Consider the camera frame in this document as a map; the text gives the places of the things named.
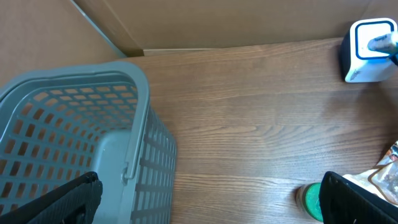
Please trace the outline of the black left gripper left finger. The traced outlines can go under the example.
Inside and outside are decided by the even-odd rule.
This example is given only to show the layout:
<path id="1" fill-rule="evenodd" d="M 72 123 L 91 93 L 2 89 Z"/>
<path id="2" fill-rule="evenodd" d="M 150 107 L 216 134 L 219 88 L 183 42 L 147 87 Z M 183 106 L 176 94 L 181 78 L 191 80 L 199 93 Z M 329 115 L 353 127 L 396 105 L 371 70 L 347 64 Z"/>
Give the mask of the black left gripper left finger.
<path id="1" fill-rule="evenodd" d="M 101 203 L 103 184 L 96 172 L 87 172 L 55 190 L 1 216 L 10 224 L 92 224 Z"/>

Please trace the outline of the green Kleenex tissue pack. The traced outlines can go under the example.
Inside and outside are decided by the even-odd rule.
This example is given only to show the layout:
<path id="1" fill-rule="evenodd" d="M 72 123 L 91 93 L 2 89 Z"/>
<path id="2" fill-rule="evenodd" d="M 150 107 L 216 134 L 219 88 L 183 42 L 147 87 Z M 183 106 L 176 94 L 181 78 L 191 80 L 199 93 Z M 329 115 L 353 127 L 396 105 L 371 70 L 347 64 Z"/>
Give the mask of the green Kleenex tissue pack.
<path id="1" fill-rule="evenodd" d="M 389 55 L 397 53 L 397 31 L 384 34 L 382 36 L 371 39 L 368 42 L 368 49 Z"/>

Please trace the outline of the dried mushroom pouch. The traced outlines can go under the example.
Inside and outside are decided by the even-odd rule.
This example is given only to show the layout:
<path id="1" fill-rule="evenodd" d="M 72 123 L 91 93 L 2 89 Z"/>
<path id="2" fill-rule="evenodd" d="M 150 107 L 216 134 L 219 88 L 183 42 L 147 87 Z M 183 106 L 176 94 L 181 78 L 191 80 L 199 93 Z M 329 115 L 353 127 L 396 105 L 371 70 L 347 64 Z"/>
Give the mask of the dried mushroom pouch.
<path id="1" fill-rule="evenodd" d="M 397 207 L 397 142 L 372 169 L 343 177 Z"/>

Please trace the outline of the green lid jar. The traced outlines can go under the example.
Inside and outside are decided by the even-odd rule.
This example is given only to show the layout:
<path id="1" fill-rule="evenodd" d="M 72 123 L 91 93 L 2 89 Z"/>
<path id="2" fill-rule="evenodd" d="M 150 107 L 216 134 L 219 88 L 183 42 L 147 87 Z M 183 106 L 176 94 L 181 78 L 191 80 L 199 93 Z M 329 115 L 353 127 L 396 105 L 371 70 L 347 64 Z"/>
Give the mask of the green lid jar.
<path id="1" fill-rule="evenodd" d="M 319 182 L 299 187 L 295 193 L 295 201 L 306 217 L 323 222 L 319 200 L 320 187 L 321 183 Z"/>

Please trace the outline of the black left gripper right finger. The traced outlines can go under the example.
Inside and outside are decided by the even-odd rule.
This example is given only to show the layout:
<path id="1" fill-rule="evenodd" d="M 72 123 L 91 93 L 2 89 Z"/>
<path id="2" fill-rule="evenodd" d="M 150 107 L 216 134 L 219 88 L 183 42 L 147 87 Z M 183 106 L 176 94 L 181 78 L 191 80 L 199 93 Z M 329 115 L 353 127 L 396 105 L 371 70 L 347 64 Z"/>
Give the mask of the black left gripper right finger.
<path id="1" fill-rule="evenodd" d="M 397 207 L 335 172 L 320 186 L 324 224 L 397 224 Z"/>

